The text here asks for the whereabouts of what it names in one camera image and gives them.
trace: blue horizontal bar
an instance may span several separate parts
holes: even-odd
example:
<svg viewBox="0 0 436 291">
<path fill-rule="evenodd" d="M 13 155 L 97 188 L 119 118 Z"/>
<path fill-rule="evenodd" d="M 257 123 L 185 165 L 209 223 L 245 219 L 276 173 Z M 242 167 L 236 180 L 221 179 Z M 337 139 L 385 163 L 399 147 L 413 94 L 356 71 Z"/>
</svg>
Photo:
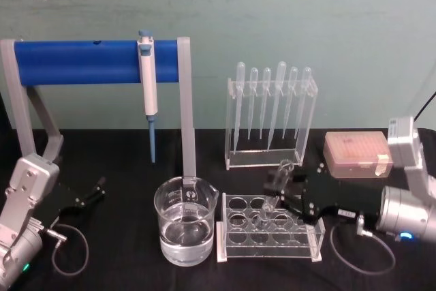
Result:
<svg viewBox="0 0 436 291">
<path fill-rule="evenodd" d="M 136 41 L 15 42 L 23 86 L 140 83 Z M 155 40 L 156 81 L 178 82 L 177 41 Z"/>
</svg>

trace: black table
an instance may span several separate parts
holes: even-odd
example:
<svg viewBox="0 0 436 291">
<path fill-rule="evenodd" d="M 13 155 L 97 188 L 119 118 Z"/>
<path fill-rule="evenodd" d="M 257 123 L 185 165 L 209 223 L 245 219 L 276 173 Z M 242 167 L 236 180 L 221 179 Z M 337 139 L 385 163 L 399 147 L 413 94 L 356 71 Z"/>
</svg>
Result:
<svg viewBox="0 0 436 291">
<path fill-rule="evenodd" d="M 151 165 L 148 134 L 136 130 L 67 130 L 59 180 L 86 192 L 101 176 L 107 178 L 106 198 L 82 215 L 61 222 L 80 228 L 90 247 L 90 260 L 80 276 L 67 278 L 54 272 L 50 256 L 55 242 L 44 246 L 13 290 L 436 290 L 436 245 L 397 243 L 383 238 L 397 258 L 396 268 L 381 277 L 359 275 L 333 254 L 328 233 L 335 222 L 325 219 L 322 262 L 306 259 L 233 258 L 217 263 L 216 249 L 202 264 L 181 268 L 161 254 L 153 195 L 165 180 L 181 173 L 180 134 L 157 132 L 157 164 Z M 305 165 L 318 165 L 325 131 L 312 130 Z M 436 175 L 436 133 L 420 130 L 429 172 Z M 44 146 L 36 132 L 37 147 Z M 196 132 L 198 176 L 228 194 L 261 194 L 265 168 L 233 169 L 224 166 L 224 131 Z M 20 157 L 14 132 L 0 143 L 0 189 L 5 189 Z M 401 171 L 392 171 L 387 183 L 406 187 Z M 69 242 L 59 254 L 64 269 L 75 270 L 84 258 L 80 239 L 66 233 Z M 374 241 L 355 236 L 354 227 L 337 231 L 338 250 L 357 265 L 380 269 L 388 256 Z"/>
</svg>

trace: pipette tip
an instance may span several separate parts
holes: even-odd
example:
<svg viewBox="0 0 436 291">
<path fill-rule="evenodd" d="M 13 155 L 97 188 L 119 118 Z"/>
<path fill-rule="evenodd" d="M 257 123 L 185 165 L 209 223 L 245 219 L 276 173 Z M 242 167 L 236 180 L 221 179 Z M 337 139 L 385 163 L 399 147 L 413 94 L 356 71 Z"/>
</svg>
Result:
<svg viewBox="0 0 436 291">
<path fill-rule="evenodd" d="M 151 162 L 156 162 L 156 145 L 155 145 L 155 115 L 147 115 L 149 122 L 149 137 L 150 137 L 150 154 Z"/>
</svg>

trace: pipette rack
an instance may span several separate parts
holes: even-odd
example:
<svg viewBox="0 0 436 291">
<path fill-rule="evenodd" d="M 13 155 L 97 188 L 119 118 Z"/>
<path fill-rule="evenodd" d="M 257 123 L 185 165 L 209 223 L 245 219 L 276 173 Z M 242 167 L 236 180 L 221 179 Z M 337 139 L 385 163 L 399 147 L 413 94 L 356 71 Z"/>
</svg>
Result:
<svg viewBox="0 0 436 291">
<path fill-rule="evenodd" d="M 286 65 L 280 62 L 278 71 L 283 64 Z M 311 69 L 306 67 L 303 72 L 298 73 L 295 67 L 291 67 L 283 80 L 264 80 L 265 76 L 270 76 L 270 70 L 269 74 L 265 74 L 265 71 L 261 80 L 256 82 L 248 79 L 228 79 L 225 132 L 227 170 L 235 167 L 278 166 L 282 159 L 290 159 L 294 165 L 302 164 L 318 94 Z M 242 93 L 242 97 L 238 97 L 238 92 Z M 254 108 L 251 107 L 253 109 L 250 108 L 250 97 L 254 97 Z M 238 98 L 241 99 L 239 111 L 236 110 Z M 262 119 L 261 107 L 264 98 L 266 106 Z M 277 113 L 276 120 L 273 118 L 274 108 Z M 236 113 L 240 113 L 239 122 Z M 235 127 L 238 126 L 235 148 Z M 272 140 L 268 142 L 271 127 L 274 131 L 271 134 Z"/>
<path fill-rule="evenodd" d="M 282 257 L 322 260 L 325 227 L 322 219 L 312 226 L 286 209 L 276 208 L 259 229 L 253 223 L 265 196 L 222 195 L 223 221 L 217 222 L 217 259 Z"/>
</svg>

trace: teal wall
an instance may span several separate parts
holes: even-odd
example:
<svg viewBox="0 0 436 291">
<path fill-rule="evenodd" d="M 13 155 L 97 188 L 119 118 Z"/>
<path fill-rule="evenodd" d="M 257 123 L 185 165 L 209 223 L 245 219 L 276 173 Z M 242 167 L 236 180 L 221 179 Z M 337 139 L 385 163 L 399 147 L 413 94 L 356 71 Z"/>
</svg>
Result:
<svg viewBox="0 0 436 291">
<path fill-rule="evenodd" d="M 385 127 L 436 89 L 436 0 L 0 0 L 0 38 L 191 37 L 196 128 L 225 125 L 225 82 L 248 68 L 313 68 L 313 127 Z M 5 81 L 0 74 L 0 92 Z M 44 87 L 63 128 L 143 128 L 140 85 Z M 178 87 L 161 85 L 160 128 L 180 126 Z M 436 102 L 420 125 L 436 129 Z"/>
</svg>

